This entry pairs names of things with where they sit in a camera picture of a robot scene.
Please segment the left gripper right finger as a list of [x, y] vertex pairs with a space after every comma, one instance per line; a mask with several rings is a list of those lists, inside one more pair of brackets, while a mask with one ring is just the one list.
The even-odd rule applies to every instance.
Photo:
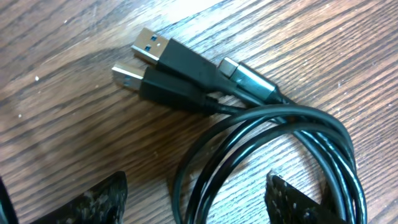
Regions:
[[345, 224], [273, 172], [267, 174], [264, 201], [271, 224]]

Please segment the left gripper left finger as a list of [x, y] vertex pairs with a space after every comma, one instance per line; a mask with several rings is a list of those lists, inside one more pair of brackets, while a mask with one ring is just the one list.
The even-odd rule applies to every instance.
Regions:
[[35, 223], [122, 224], [127, 193], [126, 174], [117, 171]]

